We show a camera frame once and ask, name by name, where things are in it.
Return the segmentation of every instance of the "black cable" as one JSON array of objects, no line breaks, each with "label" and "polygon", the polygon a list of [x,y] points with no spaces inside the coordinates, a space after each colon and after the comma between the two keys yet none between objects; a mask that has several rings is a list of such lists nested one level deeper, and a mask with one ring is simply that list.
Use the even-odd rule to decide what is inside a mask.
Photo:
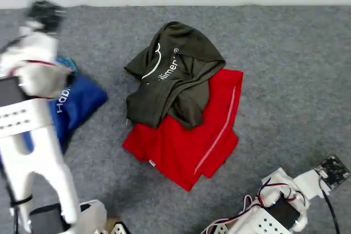
[{"label": "black cable", "polygon": [[13,234],[18,234],[18,207],[14,207]]},{"label": "black cable", "polygon": [[336,234],[340,234],[340,229],[339,229],[338,220],[337,220],[337,218],[336,218],[336,215],[335,215],[333,206],[331,205],[330,200],[329,200],[327,194],[326,194],[326,193],[324,192],[324,190],[322,189],[322,186],[321,186],[321,184],[320,184],[321,180],[322,180],[322,178],[319,178],[319,187],[320,187],[320,189],[321,189],[321,191],[322,191],[322,193],[323,193],[324,199],[325,199],[325,201],[327,202],[328,207],[329,207],[329,210],[330,210],[330,213],[331,213],[331,215],[332,215],[332,217],[333,217],[333,221],[334,221],[334,225],[335,225]]},{"label": "black cable", "polygon": [[2,46],[2,47],[0,48],[0,54],[5,53],[5,51],[6,51],[9,47],[12,47],[12,46],[18,44],[22,39],[23,39],[23,36],[18,37],[18,38],[16,38],[16,39],[14,39],[14,40],[8,42],[6,45]]}]

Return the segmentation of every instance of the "white plastic bracket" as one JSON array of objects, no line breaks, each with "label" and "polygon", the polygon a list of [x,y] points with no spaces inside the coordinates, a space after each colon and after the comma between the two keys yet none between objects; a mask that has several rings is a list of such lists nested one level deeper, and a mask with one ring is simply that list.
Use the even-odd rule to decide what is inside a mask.
[{"label": "white plastic bracket", "polygon": [[[27,150],[21,133],[34,145]],[[64,163],[46,99],[32,99],[0,107],[0,152],[16,200],[32,193],[33,174],[43,175],[58,194],[64,218],[74,224],[80,213],[77,193]],[[32,201],[19,205],[20,222],[30,232]]]}]

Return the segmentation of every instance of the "blue fabric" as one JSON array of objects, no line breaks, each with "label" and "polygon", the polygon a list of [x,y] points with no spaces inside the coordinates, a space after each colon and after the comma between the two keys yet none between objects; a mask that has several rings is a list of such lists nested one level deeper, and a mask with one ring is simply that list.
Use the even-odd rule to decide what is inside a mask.
[{"label": "blue fabric", "polygon": [[[107,100],[107,93],[88,77],[78,73],[71,59],[58,57],[57,61],[75,73],[73,83],[62,91],[61,97],[48,102],[61,150],[65,153],[67,137]],[[23,137],[28,150],[32,151],[30,133],[23,133]]]}]

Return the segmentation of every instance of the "folded clothing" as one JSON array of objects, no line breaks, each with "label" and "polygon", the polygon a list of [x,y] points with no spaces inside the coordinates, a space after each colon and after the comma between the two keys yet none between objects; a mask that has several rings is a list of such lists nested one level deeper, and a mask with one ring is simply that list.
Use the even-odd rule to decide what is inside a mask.
[{"label": "folded clothing", "polygon": [[190,191],[201,174],[210,178],[216,172],[238,142],[233,125],[242,77],[241,71],[221,69],[210,78],[202,125],[186,130],[169,115],[157,129],[138,123],[123,147]]}]

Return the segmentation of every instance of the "gray carpet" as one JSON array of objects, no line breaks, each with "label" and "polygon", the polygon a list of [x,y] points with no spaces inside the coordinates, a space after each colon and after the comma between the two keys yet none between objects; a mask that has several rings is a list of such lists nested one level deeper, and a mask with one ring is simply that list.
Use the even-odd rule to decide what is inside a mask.
[{"label": "gray carpet", "polygon": [[[0,10],[0,43],[17,32],[22,10]],[[82,201],[99,199],[133,234],[198,234],[242,209],[261,178],[278,167],[291,176],[335,153],[351,168],[351,7],[123,7],[68,9],[60,50],[92,76],[109,101],[74,133],[65,156]],[[237,149],[213,178],[188,193],[121,148],[125,99],[138,84],[123,66],[163,23],[201,30],[245,73],[234,130]],[[57,201],[40,177],[36,206]],[[351,180],[332,193],[342,233],[351,230]],[[10,233],[0,184],[1,233]],[[312,200],[303,233],[334,233],[324,200]]]}]

